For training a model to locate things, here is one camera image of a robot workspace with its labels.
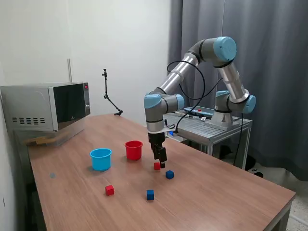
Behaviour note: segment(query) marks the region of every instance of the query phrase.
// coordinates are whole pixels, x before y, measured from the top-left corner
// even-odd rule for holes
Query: blue cube
[[[146,199],[148,201],[153,201],[154,200],[154,190],[150,189],[146,191]]]
[[[169,180],[174,178],[174,172],[169,170],[166,172],[166,178],[168,178]]]

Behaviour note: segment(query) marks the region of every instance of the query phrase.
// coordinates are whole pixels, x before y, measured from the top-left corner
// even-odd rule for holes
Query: black cable
[[[214,88],[217,86],[217,84],[218,84],[221,80],[222,80],[222,78],[219,79],[219,80],[217,81],[217,83],[213,86],[213,88],[212,88],[206,95],[202,96],[201,98],[204,98],[204,97],[207,96],[212,90],[214,90]],[[180,89],[181,89],[183,95],[185,95],[188,99],[190,99],[190,100],[199,100],[199,99],[200,99],[200,98],[191,98],[191,97],[189,97],[188,95],[186,95],[185,92],[183,91],[183,88],[182,88],[181,84],[180,84]]]
[[[204,95],[204,94],[205,94],[205,78],[204,78],[204,75],[202,74],[202,72],[199,70],[199,68],[198,68],[196,65],[191,64],[191,63],[189,63],[189,62],[187,62],[187,61],[184,61],[184,60],[176,60],[176,61],[173,61],[173,62],[169,63],[169,65],[167,66],[167,71],[170,72],[170,71],[168,70],[168,68],[170,67],[171,64],[180,63],[180,62],[187,63],[187,64],[193,66],[193,67],[196,68],[197,71],[201,74],[202,81],[203,81],[203,92],[202,92],[202,95]],[[201,97],[201,98],[199,99],[199,101],[196,103],[196,105],[195,105],[190,111],[187,111],[187,112],[178,120],[177,125],[175,126],[175,133],[178,133],[178,126],[179,126],[179,123],[181,122],[181,120],[182,120],[186,115],[190,114],[190,113],[198,106],[198,104],[201,102],[202,99],[203,99],[203,97]]]
[[[239,143],[237,144],[237,149],[236,149],[236,154],[235,154],[233,166],[235,165],[235,160],[236,160],[236,157],[237,157],[237,153],[239,152],[240,142],[241,142],[241,137],[242,137],[242,131],[243,131],[243,114],[242,114],[242,124],[241,124],[240,138],[239,138]]]

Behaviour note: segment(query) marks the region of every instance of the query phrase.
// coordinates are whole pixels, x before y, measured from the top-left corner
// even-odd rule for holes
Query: tiled floor
[[[264,174],[265,179],[296,192],[296,198],[291,207],[291,214],[308,222],[308,182],[299,181],[290,172],[282,168],[263,167],[258,163],[255,165],[255,168]],[[308,227],[289,218],[287,230],[308,231]]]

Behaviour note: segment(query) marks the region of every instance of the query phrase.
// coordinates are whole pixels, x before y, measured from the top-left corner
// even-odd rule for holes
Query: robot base
[[[241,122],[233,122],[233,118],[231,113],[222,113],[222,112],[214,112],[212,119],[210,121],[206,121],[211,127],[219,128],[225,131],[232,130],[241,125]]]

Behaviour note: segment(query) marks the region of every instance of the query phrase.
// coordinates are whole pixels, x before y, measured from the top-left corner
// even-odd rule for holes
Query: metal cart
[[[180,117],[181,115],[174,113],[168,113],[164,115],[164,119],[167,120],[169,125],[176,124]],[[199,118],[185,117],[181,120],[178,126],[178,136],[203,145],[201,151],[204,151],[212,156],[214,144],[217,144],[240,133],[242,120],[240,118],[233,117],[233,122],[235,124],[239,124],[239,126],[235,127],[234,129],[225,131],[220,128],[212,127]],[[235,160],[235,166],[242,169],[245,169],[246,166],[251,126],[252,120],[243,119],[242,138]]]

